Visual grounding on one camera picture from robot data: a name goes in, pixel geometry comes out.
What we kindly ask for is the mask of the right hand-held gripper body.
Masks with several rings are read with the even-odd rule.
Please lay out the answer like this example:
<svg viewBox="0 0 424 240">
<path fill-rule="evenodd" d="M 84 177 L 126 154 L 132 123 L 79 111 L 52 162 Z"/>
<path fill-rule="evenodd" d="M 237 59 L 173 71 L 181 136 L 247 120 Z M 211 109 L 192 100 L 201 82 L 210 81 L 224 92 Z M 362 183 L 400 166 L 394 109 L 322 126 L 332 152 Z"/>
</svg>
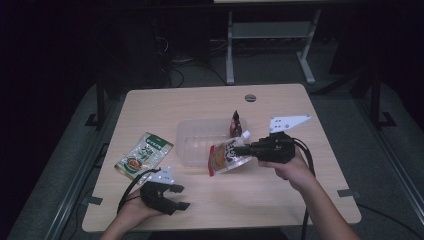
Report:
<svg viewBox="0 0 424 240">
<path fill-rule="evenodd" d="M 311 163 L 312 155 L 308 147 L 301 140 L 286 134 L 287 130 L 303 124 L 310 118 L 310 115 L 272 117 L 269 136 L 253 143 L 252 155 L 259 161 L 285 164 L 295 157 L 295 148 L 299 147 L 308 163 Z"/>
</svg>

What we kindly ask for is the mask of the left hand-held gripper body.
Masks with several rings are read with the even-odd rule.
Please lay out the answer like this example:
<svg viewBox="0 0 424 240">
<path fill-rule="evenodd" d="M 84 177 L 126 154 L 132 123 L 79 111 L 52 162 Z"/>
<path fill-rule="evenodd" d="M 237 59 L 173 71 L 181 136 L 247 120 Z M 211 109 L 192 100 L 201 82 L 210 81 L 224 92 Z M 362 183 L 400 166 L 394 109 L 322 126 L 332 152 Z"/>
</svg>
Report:
<svg viewBox="0 0 424 240">
<path fill-rule="evenodd" d="M 172 215 L 177 210 L 177 203 L 167 199 L 164 193 L 174 184 L 170 166 L 152 173 L 140 189 L 142 201 L 152 209 Z"/>
</svg>

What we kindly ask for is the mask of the orange and white snack packet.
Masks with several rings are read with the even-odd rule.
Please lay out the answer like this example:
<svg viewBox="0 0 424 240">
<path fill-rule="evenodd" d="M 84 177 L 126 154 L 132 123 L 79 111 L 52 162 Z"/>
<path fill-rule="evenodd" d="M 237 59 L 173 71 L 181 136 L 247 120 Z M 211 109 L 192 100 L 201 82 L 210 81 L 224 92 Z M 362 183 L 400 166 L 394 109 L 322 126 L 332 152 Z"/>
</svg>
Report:
<svg viewBox="0 0 424 240">
<path fill-rule="evenodd" d="M 250 132 L 244 131 L 241 136 L 230 138 L 210 147 L 208 158 L 208 171 L 210 176 L 215 176 L 235 169 L 249 162 L 250 155 L 237 155 L 236 147 L 244 147 L 250 138 Z"/>
</svg>

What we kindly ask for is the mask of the red and black snack packet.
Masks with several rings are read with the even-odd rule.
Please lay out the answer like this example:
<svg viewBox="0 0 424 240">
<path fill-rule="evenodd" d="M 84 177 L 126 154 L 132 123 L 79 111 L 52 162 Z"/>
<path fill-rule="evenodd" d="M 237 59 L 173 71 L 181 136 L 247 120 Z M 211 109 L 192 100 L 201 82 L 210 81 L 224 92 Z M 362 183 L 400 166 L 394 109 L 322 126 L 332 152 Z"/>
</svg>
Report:
<svg viewBox="0 0 424 240">
<path fill-rule="evenodd" d="M 240 117 L 238 114 L 238 111 L 235 110 L 232 118 L 231 118 L 231 124 L 230 124 L 230 137 L 240 137 L 242 135 L 242 127 L 240 122 Z"/>
</svg>

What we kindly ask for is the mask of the clear plastic container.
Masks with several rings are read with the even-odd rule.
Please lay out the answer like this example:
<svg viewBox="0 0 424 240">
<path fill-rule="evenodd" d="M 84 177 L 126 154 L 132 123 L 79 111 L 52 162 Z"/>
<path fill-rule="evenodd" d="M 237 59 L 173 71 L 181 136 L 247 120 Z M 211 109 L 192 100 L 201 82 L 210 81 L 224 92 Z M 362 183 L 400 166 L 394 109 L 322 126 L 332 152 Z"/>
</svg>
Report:
<svg viewBox="0 0 424 240">
<path fill-rule="evenodd" d="M 182 120 L 177 126 L 176 152 L 186 167 L 208 167 L 210 148 L 232 138 L 231 118 Z"/>
</svg>

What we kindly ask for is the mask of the person's left hand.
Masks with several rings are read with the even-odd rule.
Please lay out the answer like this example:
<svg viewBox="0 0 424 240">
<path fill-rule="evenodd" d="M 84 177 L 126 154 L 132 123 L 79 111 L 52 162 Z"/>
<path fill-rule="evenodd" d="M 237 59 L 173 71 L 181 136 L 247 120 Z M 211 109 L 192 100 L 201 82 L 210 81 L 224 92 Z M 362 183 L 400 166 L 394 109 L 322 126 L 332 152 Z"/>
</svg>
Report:
<svg viewBox="0 0 424 240">
<path fill-rule="evenodd" d="M 135 225 L 139 225 L 149 218 L 162 215 L 162 212 L 145 205 L 139 190 L 129 195 L 120 212 L 124 214 L 127 221 Z"/>
</svg>

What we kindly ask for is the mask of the person's right hand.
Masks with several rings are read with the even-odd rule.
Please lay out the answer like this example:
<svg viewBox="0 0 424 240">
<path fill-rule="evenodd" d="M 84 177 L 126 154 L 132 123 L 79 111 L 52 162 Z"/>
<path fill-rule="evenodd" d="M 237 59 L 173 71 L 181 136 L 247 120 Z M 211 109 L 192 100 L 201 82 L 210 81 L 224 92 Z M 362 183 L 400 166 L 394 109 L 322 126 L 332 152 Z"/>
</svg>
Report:
<svg viewBox="0 0 424 240">
<path fill-rule="evenodd" d="M 295 157 L 288 163 L 259 161 L 258 165 L 273 168 L 278 177 L 288 180 L 291 186 L 301 194 L 311 193 L 317 186 L 317 180 L 310 172 L 298 147 L 295 148 Z"/>
</svg>

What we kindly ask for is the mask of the green snack packet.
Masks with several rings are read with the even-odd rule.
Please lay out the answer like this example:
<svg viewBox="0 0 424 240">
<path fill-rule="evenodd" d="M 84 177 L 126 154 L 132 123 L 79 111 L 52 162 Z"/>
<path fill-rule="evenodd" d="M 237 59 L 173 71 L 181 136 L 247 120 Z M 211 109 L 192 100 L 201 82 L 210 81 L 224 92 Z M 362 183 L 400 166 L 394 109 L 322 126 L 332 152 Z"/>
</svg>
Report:
<svg viewBox="0 0 424 240">
<path fill-rule="evenodd" d="M 144 171 L 155 169 L 173 147 L 167 140 L 145 132 L 129 153 L 115 164 L 115 169 L 134 179 Z"/>
</svg>

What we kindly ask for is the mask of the black metal stand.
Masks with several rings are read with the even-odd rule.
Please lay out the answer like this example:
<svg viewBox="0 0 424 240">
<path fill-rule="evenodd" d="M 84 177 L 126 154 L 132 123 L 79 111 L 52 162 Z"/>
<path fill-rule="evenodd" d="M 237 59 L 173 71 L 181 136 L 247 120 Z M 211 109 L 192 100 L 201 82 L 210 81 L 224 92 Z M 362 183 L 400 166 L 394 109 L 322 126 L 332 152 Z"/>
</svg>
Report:
<svg viewBox="0 0 424 240">
<path fill-rule="evenodd" d="M 103 77 L 99 76 L 96 80 L 96 112 L 89 115 L 85 125 L 101 129 L 105 119 L 105 88 Z"/>
<path fill-rule="evenodd" d="M 370 120 L 377 130 L 383 127 L 395 127 L 396 123 L 389 112 L 380 111 L 381 80 L 377 70 L 372 71 L 371 97 L 370 97 Z"/>
</svg>

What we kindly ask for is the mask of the white metal desk frame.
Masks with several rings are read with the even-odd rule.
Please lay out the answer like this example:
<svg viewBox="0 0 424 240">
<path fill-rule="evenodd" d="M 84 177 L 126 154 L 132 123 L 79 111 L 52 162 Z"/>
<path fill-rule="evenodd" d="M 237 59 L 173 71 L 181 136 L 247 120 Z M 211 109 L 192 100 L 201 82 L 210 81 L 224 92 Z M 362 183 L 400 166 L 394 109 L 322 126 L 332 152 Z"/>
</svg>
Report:
<svg viewBox="0 0 424 240">
<path fill-rule="evenodd" d="M 307 61 L 307 56 L 318 26 L 321 10 L 314 11 L 310 21 L 294 22 L 234 22 L 233 12 L 228 13 L 227 50 L 226 50 L 226 83 L 235 84 L 233 66 L 233 41 L 240 39 L 304 39 L 305 44 L 297 52 L 298 63 L 308 84 L 316 80 Z"/>
</svg>

